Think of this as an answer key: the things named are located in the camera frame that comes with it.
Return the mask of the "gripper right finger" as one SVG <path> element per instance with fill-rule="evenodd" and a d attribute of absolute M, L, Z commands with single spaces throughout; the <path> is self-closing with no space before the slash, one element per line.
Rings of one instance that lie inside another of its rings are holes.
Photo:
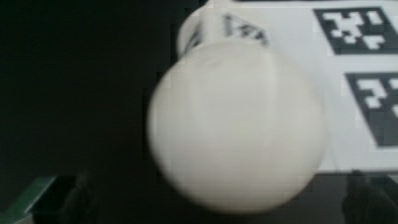
<path fill-rule="evenodd" d="M 398 224 L 398 204 L 359 170 L 347 176 L 342 211 L 345 224 Z"/>

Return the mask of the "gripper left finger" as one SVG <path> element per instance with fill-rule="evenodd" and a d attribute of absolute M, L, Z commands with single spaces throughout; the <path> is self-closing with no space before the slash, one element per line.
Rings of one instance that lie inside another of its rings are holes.
<path fill-rule="evenodd" d="M 96 224 L 96 197 L 89 175 L 38 177 L 7 210 L 0 224 Z"/>

